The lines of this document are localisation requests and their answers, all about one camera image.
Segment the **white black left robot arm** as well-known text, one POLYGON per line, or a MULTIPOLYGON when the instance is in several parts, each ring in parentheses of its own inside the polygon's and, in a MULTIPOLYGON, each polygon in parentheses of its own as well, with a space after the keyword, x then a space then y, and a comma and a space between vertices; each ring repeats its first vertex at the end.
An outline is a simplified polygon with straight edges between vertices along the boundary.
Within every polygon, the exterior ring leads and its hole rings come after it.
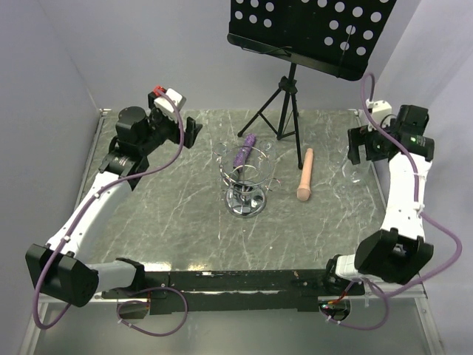
POLYGON ((156 87, 148 102, 148 109, 130 106, 119 112, 115 136, 85 198, 44 245, 27 250, 36 294, 82 307, 98 292, 120 288, 138 297, 145 291, 142 264, 126 258, 90 264, 88 259, 116 208, 151 174, 148 156, 166 141, 191 148, 203 127, 193 118, 182 119, 186 98, 174 89, 156 87))

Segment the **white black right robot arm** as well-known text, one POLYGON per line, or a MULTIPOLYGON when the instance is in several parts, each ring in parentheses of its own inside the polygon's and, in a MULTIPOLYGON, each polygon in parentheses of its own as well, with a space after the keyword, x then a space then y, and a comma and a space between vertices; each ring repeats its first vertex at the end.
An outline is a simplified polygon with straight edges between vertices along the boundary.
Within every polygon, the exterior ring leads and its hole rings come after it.
POLYGON ((424 136, 428 122, 426 108, 403 105, 383 125, 388 138, 368 126, 349 129, 349 161, 359 164, 361 149, 368 161, 387 160, 389 194, 380 229, 362 240, 354 254, 327 262, 322 285, 329 294, 340 294, 349 281, 362 277, 405 285, 432 259, 434 247, 425 241, 421 217, 435 149, 435 142, 424 136))

